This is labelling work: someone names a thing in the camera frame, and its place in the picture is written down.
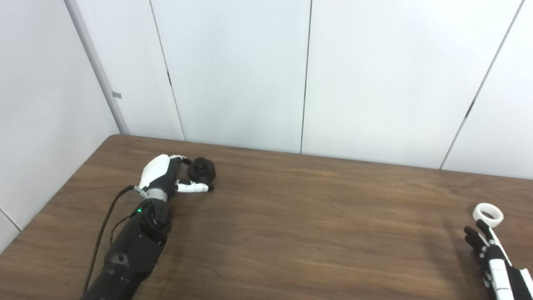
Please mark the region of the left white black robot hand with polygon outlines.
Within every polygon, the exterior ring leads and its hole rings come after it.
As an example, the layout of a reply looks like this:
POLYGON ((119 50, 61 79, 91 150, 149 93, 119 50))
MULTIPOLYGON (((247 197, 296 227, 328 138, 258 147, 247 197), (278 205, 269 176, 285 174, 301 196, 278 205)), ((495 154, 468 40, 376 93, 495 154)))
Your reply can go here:
POLYGON ((151 160, 143 169, 135 190, 143 199, 159 199, 166 202, 176 193, 207 193, 214 190, 211 183, 177 179, 180 165, 192 165, 186 156, 162 154, 151 160))

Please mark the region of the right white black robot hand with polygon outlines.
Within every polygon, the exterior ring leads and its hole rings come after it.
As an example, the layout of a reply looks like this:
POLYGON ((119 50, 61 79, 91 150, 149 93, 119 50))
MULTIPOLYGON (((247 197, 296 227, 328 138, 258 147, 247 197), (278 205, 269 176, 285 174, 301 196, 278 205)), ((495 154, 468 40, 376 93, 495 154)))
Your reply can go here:
POLYGON ((483 220, 477 229, 464 227, 465 241, 478 259, 483 284, 491 300, 531 300, 533 281, 527 268, 517 268, 510 261, 493 229, 483 220))

